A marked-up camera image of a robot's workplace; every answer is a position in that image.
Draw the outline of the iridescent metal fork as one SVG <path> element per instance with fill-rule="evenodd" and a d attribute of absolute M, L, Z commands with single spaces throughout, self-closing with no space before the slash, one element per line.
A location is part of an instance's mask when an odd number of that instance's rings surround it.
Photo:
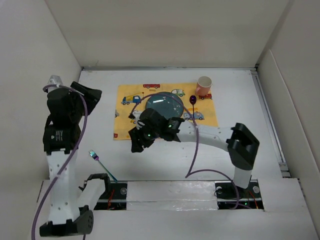
<path fill-rule="evenodd" d="M 106 173 L 112 178 L 112 180 L 117 183 L 117 178 L 105 167 L 105 165 L 100 161 L 99 156 L 96 154 L 94 150 L 89 151 L 89 155 L 92 159 L 94 159 L 96 162 L 100 164 L 100 166 L 106 171 Z"/>

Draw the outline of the dark teal ceramic plate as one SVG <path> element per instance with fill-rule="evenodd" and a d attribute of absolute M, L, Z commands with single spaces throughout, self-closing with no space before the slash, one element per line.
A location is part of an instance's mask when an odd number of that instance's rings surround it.
<path fill-rule="evenodd" d="M 146 100 L 145 109 L 153 109 L 166 119 L 180 118 L 184 112 L 181 98 L 171 92 L 159 92 Z"/>

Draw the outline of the yellow vehicle-print cloth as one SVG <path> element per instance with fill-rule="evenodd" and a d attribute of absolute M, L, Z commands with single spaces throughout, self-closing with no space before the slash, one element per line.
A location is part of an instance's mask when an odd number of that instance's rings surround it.
<path fill-rule="evenodd" d="M 195 94 L 196 83 L 141 83 L 141 84 L 125 84 L 120 85 L 117 90 L 115 120 L 113 139 L 129 140 L 128 131 L 136 125 L 136 121 L 129 118 L 132 109 L 136 111 L 145 110 L 147 99 L 136 106 L 143 97 L 160 92 L 169 92 L 177 95 L 183 102 L 184 107 L 191 113 L 191 116 L 184 110 L 181 118 L 192 121 L 193 108 L 189 102 L 191 95 Z M 218 119 L 212 98 L 209 91 L 204 96 L 197 96 L 194 105 L 194 117 L 197 124 L 217 127 Z"/>

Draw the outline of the iridescent purple metal spoon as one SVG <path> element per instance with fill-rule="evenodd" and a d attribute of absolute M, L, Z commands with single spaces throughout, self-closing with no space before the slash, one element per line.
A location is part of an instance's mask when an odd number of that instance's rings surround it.
<path fill-rule="evenodd" d="M 192 105 L 192 120 L 195 122 L 195 104 L 197 102 L 197 97 L 195 95 L 191 95 L 189 97 L 189 102 Z"/>

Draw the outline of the pink ceramic mug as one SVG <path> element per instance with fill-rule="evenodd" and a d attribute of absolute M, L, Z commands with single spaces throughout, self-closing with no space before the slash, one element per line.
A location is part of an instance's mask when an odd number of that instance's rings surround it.
<path fill-rule="evenodd" d="M 205 96 L 210 91 L 212 80 L 208 76 L 201 76 L 197 80 L 195 94 L 197 96 Z"/>

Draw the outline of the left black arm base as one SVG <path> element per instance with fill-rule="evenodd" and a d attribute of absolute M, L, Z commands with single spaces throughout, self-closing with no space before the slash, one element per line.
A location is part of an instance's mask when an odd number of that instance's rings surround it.
<path fill-rule="evenodd" d="M 111 181 L 107 173 L 91 174 L 82 186 L 78 186 L 83 192 L 88 185 L 88 181 L 102 180 L 105 186 L 105 191 L 97 200 L 94 206 L 95 211 L 124 211 L 127 209 L 127 182 Z"/>

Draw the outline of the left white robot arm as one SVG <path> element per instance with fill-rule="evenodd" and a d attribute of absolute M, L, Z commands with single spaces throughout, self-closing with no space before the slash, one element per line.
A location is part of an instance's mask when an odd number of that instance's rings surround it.
<path fill-rule="evenodd" d="M 76 160 L 88 116 L 101 99 L 102 91 L 72 82 L 63 85 L 52 75 L 43 88 L 49 116 L 42 138 L 49 168 L 49 186 L 44 193 L 31 227 L 31 238 L 89 235 L 93 230 L 93 210 L 99 198 L 111 194 L 108 174 L 91 174 L 78 193 Z"/>

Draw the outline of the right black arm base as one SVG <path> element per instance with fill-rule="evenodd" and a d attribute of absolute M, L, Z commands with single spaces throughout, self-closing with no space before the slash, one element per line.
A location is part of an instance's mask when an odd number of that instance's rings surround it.
<path fill-rule="evenodd" d="M 236 209 L 263 210 L 263 200 L 260 186 L 257 180 L 252 180 L 246 189 L 237 187 L 238 197 L 234 185 L 230 181 L 216 181 L 213 192 L 217 199 L 219 210 L 230 210 L 238 205 Z"/>

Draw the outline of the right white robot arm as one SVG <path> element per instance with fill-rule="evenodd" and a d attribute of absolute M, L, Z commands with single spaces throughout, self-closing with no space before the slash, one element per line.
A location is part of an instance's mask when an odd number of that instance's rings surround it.
<path fill-rule="evenodd" d="M 235 167 L 232 193 L 243 197 L 249 192 L 260 142 L 244 124 L 237 122 L 233 127 L 197 125 L 179 117 L 165 118 L 152 108 L 132 111 L 129 118 L 135 121 L 135 127 L 128 132 L 131 152 L 141 153 L 158 138 L 167 142 L 196 143 L 224 150 Z"/>

